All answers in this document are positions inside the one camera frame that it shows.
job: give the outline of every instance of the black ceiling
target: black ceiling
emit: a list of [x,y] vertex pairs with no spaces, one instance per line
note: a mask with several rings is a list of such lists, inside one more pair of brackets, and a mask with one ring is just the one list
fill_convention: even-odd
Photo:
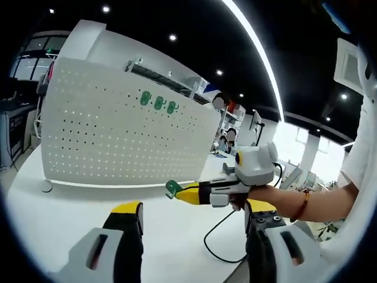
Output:
[[[333,80],[336,40],[352,43],[324,12],[320,1],[234,0],[255,29],[275,74],[286,120],[340,143],[356,137],[362,96]],[[103,5],[111,11],[104,14]],[[31,31],[72,30],[78,20],[107,24],[107,29],[141,41],[191,68],[229,93],[247,111],[278,120],[277,104],[263,63],[235,16],[220,0],[50,2]],[[178,40],[170,42],[169,34]],[[216,70],[224,75],[219,77]],[[342,101],[340,94],[349,99]]]

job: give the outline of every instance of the human arm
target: human arm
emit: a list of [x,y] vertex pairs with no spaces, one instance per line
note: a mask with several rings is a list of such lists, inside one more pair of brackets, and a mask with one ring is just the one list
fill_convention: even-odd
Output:
[[[353,183],[330,192],[312,192],[310,193],[305,210],[299,219],[312,222],[344,219],[348,216],[358,192]],[[268,202],[276,207],[280,216],[293,218],[302,206],[305,194],[265,186],[252,189],[249,192],[248,198]]]

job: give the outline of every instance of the air conditioner vent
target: air conditioner vent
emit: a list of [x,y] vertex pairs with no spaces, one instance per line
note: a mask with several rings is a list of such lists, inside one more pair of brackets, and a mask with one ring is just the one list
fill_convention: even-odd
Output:
[[358,48],[338,38],[334,80],[363,94],[358,74]]

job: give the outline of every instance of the human hand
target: human hand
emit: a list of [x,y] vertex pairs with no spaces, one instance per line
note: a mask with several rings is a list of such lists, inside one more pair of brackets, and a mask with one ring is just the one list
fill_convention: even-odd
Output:
[[276,188],[270,185],[252,186],[248,193],[234,193],[229,196],[230,204],[234,210],[243,209],[246,199],[255,199],[268,202]]

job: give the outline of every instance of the white table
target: white table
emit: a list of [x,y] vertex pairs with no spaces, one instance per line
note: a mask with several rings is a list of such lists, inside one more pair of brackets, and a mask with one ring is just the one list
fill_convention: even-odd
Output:
[[[223,176],[222,164],[234,158],[210,154],[201,180]],[[231,207],[193,206],[165,196],[164,187],[102,189],[51,187],[43,174],[40,146],[20,168],[8,193],[9,217],[20,240],[44,272],[55,272],[68,261],[68,251],[88,231],[102,227],[112,208],[134,199],[144,203],[144,255],[141,280],[148,282],[223,282],[237,267],[210,255],[204,235]],[[245,255],[244,213],[235,213],[209,237],[219,256],[237,260]]]

